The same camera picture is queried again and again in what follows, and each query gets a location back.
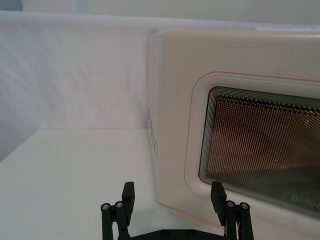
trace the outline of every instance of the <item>microwave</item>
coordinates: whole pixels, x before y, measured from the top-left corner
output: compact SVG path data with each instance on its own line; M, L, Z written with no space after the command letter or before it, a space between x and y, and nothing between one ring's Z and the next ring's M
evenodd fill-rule
M250 204L255 239L320 239L320 33L168 29L149 37L158 201L219 226L210 183Z

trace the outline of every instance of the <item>mesh screen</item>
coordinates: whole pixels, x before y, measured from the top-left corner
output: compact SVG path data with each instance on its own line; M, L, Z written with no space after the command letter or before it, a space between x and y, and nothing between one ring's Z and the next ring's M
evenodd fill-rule
M320 213L320 102L216 87L208 97L200 178Z

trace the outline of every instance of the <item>screw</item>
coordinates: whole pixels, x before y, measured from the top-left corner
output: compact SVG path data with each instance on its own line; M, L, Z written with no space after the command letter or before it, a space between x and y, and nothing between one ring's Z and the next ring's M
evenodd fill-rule
M117 208L121 208L123 205L124 205L124 204L123 204L122 202L120 202L120 201L115 204L115 206L116 206Z
M102 209L103 209L103 210L107 210L108 208L109 208L109 205L108 205L108 204L102 205Z
M228 201L227 205L232 208L234 206L234 204L231 201Z
M196 235L196 232L194 230L188 230L186 234L188 237L193 238Z
M242 203L242 204L241 204L241 207L242 207L243 209L247 209L249 206L248 206L247 204L245 204L245 203Z
M170 236L170 233L168 230L162 230L161 231L161 236L164 238L168 238Z

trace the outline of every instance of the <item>white fabric backdrop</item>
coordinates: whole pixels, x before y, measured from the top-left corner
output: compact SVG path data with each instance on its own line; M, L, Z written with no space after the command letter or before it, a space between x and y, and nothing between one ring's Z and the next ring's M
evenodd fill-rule
M166 28L320 30L1 12L0 161L37 129L145 128L148 35Z
M23 11L27 12L202 19L276 24L320 24L319 0L21 1Z

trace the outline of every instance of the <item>white countertop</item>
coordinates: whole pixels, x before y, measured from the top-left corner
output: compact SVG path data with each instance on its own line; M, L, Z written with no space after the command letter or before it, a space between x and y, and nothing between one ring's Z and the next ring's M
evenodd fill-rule
M100 206L121 200L127 181L135 184L131 236L223 233L157 203L146 129L40 130L0 163L0 239L102 240Z

